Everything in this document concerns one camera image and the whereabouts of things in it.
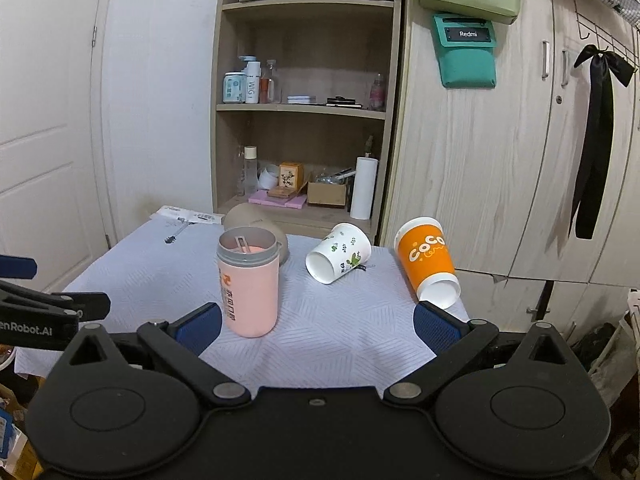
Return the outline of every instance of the black label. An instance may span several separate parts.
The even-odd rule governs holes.
[[[489,43],[491,35],[485,27],[445,27],[444,33],[447,41],[477,41]]]

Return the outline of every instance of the paper towel roll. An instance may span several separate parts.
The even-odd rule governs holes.
[[[371,217],[371,203],[373,189],[376,187],[376,173],[378,160],[368,156],[359,156],[356,163],[356,178],[353,183],[353,198],[351,199],[351,218],[369,220]]]

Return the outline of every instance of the wardrobe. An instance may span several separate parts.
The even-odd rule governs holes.
[[[574,62],[593,43],[638,66],[635,28],[597,0],[522,0],[512,25],[494,23],[496,88],[445,89],[433,13],[418,0],[405,8],[381,242],[411,218],[437,218],[466,309],[502,330],[542,318],[573,341],[619,318],[640,286],[638,75],[628,88],[612,76],[609,172],[593,238],[580,239],[571,212],[590,62]]]

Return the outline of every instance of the beige round object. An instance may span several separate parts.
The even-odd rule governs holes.
[[[273,233],[276,240],[281,243],[280,248],[280,264],[282,265],[289,257],[289,241],[287,235],[271,221],[264,210],[255,204],[245,202],[238,204],[229,211],[223,221],[225,231],[235,227],[261,227]]]

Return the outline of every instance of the white tablecloth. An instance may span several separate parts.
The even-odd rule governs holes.
[[[66,290],[104,291],[108,332],[133,332],[151,318],[174,321],[208,301],[222,305],[216,246],[222,226],[176,226],[150,220],[94,262]],[[387,248],[375,247],[367,270],[331,285],[306,271],[318,240],[289,235],[290,258],[280,269],[280,313],[266,336],[247,339],[223,326],[201,359],[248,387],[328,388],[395,383],[434,354],[415,335],[415,298]],[[468,320],[462,303],[449,311]],[[18,349],[17,372],[46,376],[59,352]]]

